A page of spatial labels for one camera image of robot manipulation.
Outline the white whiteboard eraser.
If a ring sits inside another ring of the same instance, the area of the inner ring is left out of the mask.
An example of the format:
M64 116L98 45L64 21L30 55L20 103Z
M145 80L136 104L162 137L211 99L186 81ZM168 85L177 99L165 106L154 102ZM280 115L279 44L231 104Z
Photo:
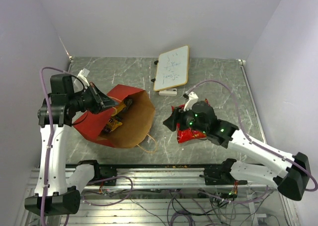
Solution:
M177 96L177 89L176 88L170 88L159 91L160 96Z

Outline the aluminium frame rail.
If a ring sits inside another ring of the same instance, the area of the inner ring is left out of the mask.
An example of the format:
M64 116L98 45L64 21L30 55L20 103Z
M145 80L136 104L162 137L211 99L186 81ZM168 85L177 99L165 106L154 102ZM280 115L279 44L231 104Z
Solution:
M172 189L172 188L211 188L216 185L205 185L200 178L204 168L117 168L115 186L105 186L103 182L89 183L87 189Z

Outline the red cookie snack bag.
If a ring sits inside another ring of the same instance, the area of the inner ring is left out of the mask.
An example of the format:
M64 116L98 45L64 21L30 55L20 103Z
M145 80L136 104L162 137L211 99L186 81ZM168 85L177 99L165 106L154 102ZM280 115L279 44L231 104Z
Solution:
M194 140L194 139L198 139L202 141L207 139L206 134L193 130L191 128L181 130L180 123L176 124L176 131L177 131L177 141L179 144L190 141L190 140Z

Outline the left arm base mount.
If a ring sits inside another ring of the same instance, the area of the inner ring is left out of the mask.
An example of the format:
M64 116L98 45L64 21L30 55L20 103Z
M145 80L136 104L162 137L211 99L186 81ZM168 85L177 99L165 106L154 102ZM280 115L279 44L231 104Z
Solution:
M114 166L106 166L103 165L100 167L100 177L99 180L101 179L106 179L106 178L112 178L117 176L117 168ZM116 185L116 179L104 181L103 185L105 186L115 186Z

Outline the red brown paper bag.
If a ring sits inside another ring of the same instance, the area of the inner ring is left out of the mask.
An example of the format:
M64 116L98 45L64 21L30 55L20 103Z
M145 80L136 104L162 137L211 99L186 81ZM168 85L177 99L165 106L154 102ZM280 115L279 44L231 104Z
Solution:
M88 141L117 149L130 149L140 144L152 127L155 107L148 93L140 88L118 84L107 96L121 104L131 99L128 110L117 105L99 114L85 112L74 123L74 128ZM103 129L111 117L118 114L122 125L106 133Z

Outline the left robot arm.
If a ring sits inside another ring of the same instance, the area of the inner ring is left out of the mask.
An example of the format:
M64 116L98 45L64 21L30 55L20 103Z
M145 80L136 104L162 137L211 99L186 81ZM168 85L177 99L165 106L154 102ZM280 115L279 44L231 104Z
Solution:
M99 114L115 107L117 102L92 82L75 92L72 77L51 76L51 92L38 111L42 138L40 171L34 196L26 198L24 206L40 217L76 214L84 187L101 180L96 160L79 162L72 175L66 177L66 143L76 113Z

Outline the dark snack bar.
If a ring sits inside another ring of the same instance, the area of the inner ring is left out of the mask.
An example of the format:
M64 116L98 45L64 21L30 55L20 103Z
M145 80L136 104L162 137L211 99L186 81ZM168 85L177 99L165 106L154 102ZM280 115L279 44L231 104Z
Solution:
M127 111L131 105L133 104L133 100L131 98L125 98L124 101L123 101L125 107L124 107L124 111Z

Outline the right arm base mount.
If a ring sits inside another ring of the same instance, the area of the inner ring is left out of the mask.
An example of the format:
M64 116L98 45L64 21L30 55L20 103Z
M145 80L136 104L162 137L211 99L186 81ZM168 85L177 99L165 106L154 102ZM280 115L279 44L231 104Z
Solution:
M221 164L213 164L205 167L200 178L205 180L205 185L234 185L236 180L231 175L231 168Z

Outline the yellow M&M's packet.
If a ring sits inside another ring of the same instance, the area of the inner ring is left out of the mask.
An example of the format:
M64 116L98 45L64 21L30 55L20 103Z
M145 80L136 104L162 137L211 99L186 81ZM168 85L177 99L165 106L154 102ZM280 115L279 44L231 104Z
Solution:
M104 134L108 134L108 133L113 132L118 127L123 125L123 123L121 121L122 121L122 118L120 118L118 116L110 117L108 122L106 123L106 125L104 126L104 128L102 129L101 132Z
M115 107L115 112L111 115L111 116L115 116L117 114L119 114L120 112L125 112L123 109L124 109L125 105L122 102L120 102L116 107Z

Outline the small whiteboard wooden frame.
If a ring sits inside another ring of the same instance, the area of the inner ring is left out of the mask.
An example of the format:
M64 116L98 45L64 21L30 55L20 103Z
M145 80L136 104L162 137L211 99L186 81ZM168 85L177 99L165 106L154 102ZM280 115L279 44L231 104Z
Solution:
M185 45L159 55L154 91L185 85L188 82L189 46Z

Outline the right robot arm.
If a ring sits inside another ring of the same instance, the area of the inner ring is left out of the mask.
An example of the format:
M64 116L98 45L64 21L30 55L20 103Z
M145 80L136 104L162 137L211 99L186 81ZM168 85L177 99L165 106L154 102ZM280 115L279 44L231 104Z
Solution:
M191 109L177 107L163 124L172 132L195 130L206 135L213 144L241 152L257 161L248 164L235 159L222 163L219 178L225 184L246 180L276 188L283 196L300 201L309 182L308 157L291 154L271 147L249 135L238 126L217 118L214 109L205 101L198 101Z

